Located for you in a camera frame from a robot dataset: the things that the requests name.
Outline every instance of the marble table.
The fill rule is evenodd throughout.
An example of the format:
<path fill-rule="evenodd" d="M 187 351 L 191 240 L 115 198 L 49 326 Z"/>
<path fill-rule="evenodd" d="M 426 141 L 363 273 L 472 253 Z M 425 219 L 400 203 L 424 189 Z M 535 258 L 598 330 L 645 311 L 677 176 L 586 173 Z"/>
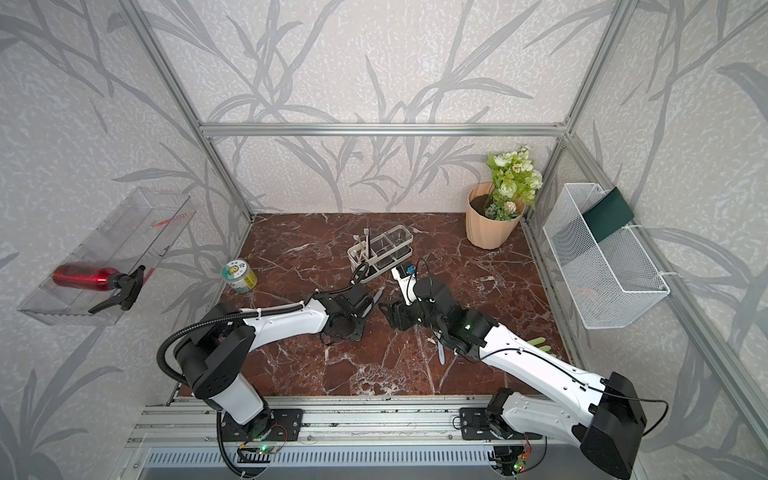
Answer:
<path fill-rule="evenodd" d="M 302 300 L 315 288 L 344 286 L 352 235 L 364 227 L 377 234 L 399 223 L 414 235 L 411 261 L 427 257 L 432 274 L 464 307 L 495 317 L 524 339 L 546 337 L 551 353 L 568 361 L 521 228 L 501 248 L 482 250 L 467 241 L 464 214 L 259 215 L 241 252 L 258 284 L 243 295 L 227 288 L 222 300 L 275 306 Z M 382 286 L 382 300 L 399 296 L 389 274 L 366 284 L 370 293 Z M 429 330 L 395 331 L 378 308 L 360 342 L 332 341 L 301 335 L 271 343 L 248 355 L 243 374 L 264 396 L 481 395 L 502 386 L 534 392 L 509 374 L 450 351 L 441 365 Z"/>

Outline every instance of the wall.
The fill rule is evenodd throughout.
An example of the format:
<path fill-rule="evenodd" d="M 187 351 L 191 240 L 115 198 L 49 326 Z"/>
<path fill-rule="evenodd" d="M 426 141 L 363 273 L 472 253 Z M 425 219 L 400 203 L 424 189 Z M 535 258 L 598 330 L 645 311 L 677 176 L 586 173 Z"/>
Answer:
<path fill-rule="evenodd" d="M 554 123 L 614 2 L 141 5 L 206 122 Z M 254 211 L 296 213 L 462 211 L 477 162 L 521 139 L 218 141 Z M 531 142 L 543 168 L 553 142 Z"/>
<path fill-rule="evenodd" d="M 247 222 L 112 2 L 0 5 L 0 478 L 107 478 L 172 382 L 160 338 L 199 318 Z M 197 214 L 116 326 L 17 306 L 136 187 Z"/>
<path fill-rule="evenodd" d="M 576 131 L 768 392 L 768 3 L 659 6 L 633 13 Z M 536 212 L 553 272 L 540 228 L 566 181 L 584 181 L 569 156 Z M 568 298 L 561 280 L 558 289 Z M 768 460 L 666 302 L 617 330 L 586 330 L 566 310 L 590 368 L 673 401 L 641 445 L 649 478 L 768 478 Z"/>

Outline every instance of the robotic arm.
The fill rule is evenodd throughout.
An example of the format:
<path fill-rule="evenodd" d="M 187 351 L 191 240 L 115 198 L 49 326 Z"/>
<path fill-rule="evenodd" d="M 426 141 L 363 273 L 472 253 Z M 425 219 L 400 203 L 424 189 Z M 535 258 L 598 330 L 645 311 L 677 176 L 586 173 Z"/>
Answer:
<path fill-rule="evenodd" d="M 470 362 L 504 370 L 547 397 L 497 393 L 486 415 L 498 437 L 533 432 L 571 443 L 607 473 L 630 478 L 647 423 L 632 382 L 616 372 L 605 379 L 542 352 L 491 317 L 462 308 L 440 279 L 416 280 L 413 270 L 396 267 L 404 299 L 379 304 L 392 328 L 430 328 Z"/>
<path fill-rule="evenodd" d="M 502 369 L 547 397 L 533 399 L 501 389 L 486 409 L 491 430 L 499 438 L 531 432 L 559 439 L 579 447 L 607 473 L 630 478 L 647 422 L 629 380 L 615 372 L 605 379 L 543 353 L 491 317 L 462 308 L 436 277 L 416 279 L 413 270 L 412 266 L 393 269 L 404 299 L 379 304 L 392 328 L 407 330 L 416 324 L 430 328 L 448 349 Z M 246 355 L 304 333 L 360 340 L 382 291 L 371 297 L 354 279 L 347 288 L 315 292 L 303 302 L 285 306 L 239 310 L 220 303 L 199 323 L 168 337 L 158 350 L 157 363 L 198 399 L 225 413 L 225 422 L 231 418 L 241 425 L 247 438 L 261 436 L 273 427 L 275 418 L 240 373 Z M 167 349 L 179 339 L 174 357 L 182 373 L 165 360 Z"/>

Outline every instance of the white wire basket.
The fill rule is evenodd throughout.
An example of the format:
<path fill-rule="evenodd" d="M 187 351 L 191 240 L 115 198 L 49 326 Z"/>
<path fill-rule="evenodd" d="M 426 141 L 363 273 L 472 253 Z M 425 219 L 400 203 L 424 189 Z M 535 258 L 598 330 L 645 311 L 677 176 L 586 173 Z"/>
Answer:
<path fill-rule="evenodd" d="M 565 184 L 544 225 L 588 329 L 625 327 L 669 294 L 667 282 L 630 227 L 595 241 L 582 214 L 605 195 L 598 184 Z"/>

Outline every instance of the vent grille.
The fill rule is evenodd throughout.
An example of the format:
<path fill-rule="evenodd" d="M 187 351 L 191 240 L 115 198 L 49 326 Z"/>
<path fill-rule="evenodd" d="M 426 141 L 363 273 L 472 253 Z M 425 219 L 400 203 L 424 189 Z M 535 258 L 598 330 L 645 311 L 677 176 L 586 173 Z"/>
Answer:
<path fill-rule="evenodd" d="M 272 455 L 245 455 L 250 460 L 269 460 L 269 467 L 488 465 L 490 448 L 484 445 L 287 446 Z M 234 449 L 227 452 L 235 462 Z M 223 462 L 215 447 L 156 447 L 150 452 L 145 468 L 191 465 L 219 467 Z"/>

